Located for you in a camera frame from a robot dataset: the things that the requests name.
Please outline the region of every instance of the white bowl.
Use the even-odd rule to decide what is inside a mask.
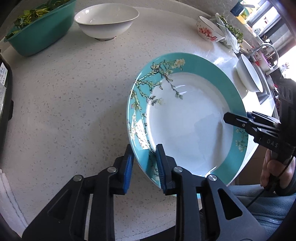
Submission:
[[[241,54],[237,62],[237,73],[247,90],[251,92],[263,92],[262,83],[256,70],[243,54]]]
[[[198,34],[207,41],[218,42],[225,38],[225,34],[210,20],[199,16],[196,24]]]
[[[86,35],[107,41],[125,32],[138,16],[139,12],[133,7],[104,3],[81,10],[74,20]]]

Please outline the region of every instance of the bowl base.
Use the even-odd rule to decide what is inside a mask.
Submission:
[[[113,37],[113,38],[107,38],[107,39],[97,39],[97,38],[95,38],[96,40],[99,40],[99,41],[101,41],[101,42],[106,42],[106,41],[110,41],[110,40],[113,40],[113,39],[115,39],[117,36],[115,36],[115,37]]]

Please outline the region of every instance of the teal rimmed plate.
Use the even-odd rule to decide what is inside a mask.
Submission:
[[[225,124],[226,112],[246,116],[231,80],[197,55],[169,53],[149,62],[127,105],[130,143],[146,175],[160,187],[155,147],[192,174],[217,175],[225,184],[238,172],[247,133]]]

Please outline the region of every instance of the white towel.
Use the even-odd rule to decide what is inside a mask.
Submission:
[[[0,169],[0,213],[7,224],[18,235],[22,236],[25,228],[28,226],[15,197],[11,191],[8,179],[5,173]]]

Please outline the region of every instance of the black cable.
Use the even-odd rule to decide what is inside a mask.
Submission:
[[[276,177],[276,179],[273,180],[273,182],[270,183],[270,186],[272,186],[275,182],[277,182],[279,180],[279,178],[283,175],[283,173],[287,170],[287,168],[289,167],[289,165],[291,164],[293,158],[294,158],[294,154],[292,155],[292,157],[290,158],[290,160],[288,161],[288,164],[285,166],[285,168],[283,169],[283,171]],[[247,206],[246,208],[248,208],[249,206],[251,206],[261,195],[262,193],[264,193],[265,189],[263,189]]]

